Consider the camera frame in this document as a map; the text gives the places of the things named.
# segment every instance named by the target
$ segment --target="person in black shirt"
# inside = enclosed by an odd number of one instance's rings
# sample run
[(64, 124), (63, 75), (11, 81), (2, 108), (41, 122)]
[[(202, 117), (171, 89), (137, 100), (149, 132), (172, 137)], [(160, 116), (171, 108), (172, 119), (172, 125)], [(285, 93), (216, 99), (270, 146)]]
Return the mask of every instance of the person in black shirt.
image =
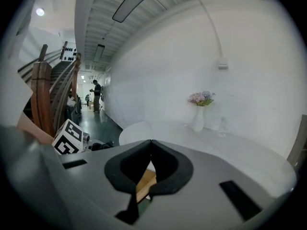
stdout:
[(99, 113), (99, 98), (100, 98), (100, 91), (101, 86), (97, 82), (97, 80), (93, 81), (93, 84), (95, 85), (95, 89), (91, 89), (90, 92), (94, 92), (94, 112)]

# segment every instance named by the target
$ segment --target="wall outlet box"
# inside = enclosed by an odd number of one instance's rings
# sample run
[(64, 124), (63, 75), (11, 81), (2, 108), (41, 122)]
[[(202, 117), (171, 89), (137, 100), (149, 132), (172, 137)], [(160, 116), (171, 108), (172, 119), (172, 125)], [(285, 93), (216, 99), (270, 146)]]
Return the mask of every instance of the wall outlet box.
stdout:
[(218, 69), (228, 69), (228, 59), (226, 57), (219, 57), (217, 64)]

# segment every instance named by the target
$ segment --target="round recessed light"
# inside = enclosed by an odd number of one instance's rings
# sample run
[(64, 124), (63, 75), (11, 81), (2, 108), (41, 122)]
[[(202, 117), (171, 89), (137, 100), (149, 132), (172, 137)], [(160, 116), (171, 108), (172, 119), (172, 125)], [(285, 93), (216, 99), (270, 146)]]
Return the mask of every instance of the round recessed light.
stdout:
[(37, 13), (38, 16), (43, 16), (45, 14), (45, 11), (44, 11), (44, 9), (39, 8), (39, 9), (36, 10), (36, 13)]

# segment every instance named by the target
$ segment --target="black slot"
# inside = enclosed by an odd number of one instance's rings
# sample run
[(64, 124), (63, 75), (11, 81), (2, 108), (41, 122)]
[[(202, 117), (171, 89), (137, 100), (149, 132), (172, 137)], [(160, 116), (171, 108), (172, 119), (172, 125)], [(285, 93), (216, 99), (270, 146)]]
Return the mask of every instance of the black slot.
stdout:
[(220, 187), (245, 221), (261, 212), (261, 208), (233, 181), (220, 183)]
[(83, 165), (83, 164), (86, 164), (87, 162), (83, 159), (81, 160), (76, 160), (76, 161), (73, 161), (73, 162), (67, 162), (67, 163), (64, 163), (63, 166), (65, 169), (70, 169), (70, 168), (73, 168), (73, 167), (77, 167), (77, 166), (80, 166), (80, 165)]

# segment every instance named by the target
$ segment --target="khaki pants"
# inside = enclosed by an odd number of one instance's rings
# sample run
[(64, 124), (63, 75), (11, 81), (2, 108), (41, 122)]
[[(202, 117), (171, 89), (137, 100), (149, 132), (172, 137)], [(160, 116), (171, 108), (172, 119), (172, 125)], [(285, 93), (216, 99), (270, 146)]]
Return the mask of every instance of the khaki pants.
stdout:
[(100, 95), (94, 96), (94, 112), (96, 111), (99, 112), (99, 98), (100, 98)]

